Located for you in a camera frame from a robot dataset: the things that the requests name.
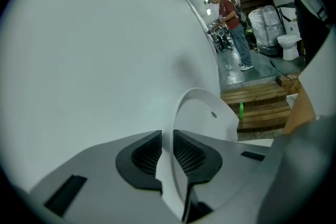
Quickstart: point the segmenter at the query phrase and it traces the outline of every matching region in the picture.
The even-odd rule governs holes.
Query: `jeans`
[[[245,39],[244,29],[239,24],[235,29],[230,30],[231,37],[240,55],[242,63],[247,67],[252,65],[250,48],[248,47],[247,40]]]

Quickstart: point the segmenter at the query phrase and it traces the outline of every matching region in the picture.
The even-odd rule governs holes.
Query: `black slot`
[[[72,175],[44,204],[50,211],[62,217],[87,178]]]
[[[248,157],[250,159],[256,159],[257,161],[263,161],[265,156],[262,154],[250,152],[250,151],[244,151],[241,156]]]

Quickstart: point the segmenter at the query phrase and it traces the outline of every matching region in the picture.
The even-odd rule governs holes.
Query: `red shirt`
[[[219,16],[226,17],[232,11],[236,12],[236,9],[235,6],[229,0],[220,1]],[[229,30],[235,29],[239,25],[239,19],[237,14],[235,17],[233,17],[230,20],[227,20],[225,23]]]

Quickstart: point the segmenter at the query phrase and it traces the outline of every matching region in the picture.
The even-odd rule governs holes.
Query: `man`
[[[230,31],[234,45],[240,55],[241,71],[246,71],[253,68],[251,62],[250,49],[245,39],[244,29],[236,15],[235,6],[229,0],[208,0],[208,3],[219,4],[219,22],[211,29],[216,30],[221,24],[226,24]]]

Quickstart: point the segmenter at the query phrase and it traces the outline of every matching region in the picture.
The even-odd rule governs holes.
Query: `wooden pallet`
[[[239,116],[239,108],[233,110]],[[283,128],[290,112],[286,101],[244,108],[244,117],[239,119],[237,131],[250,133]]]
[[[232,109],[239,108],[240,102],[243,102],[244,107],[257,106],[269,103],[285,101],[287,92],[277,85],[276,82],[271,82],[262,85],[256,85],[246,88],[226,91],[222,94],[222,100]]]

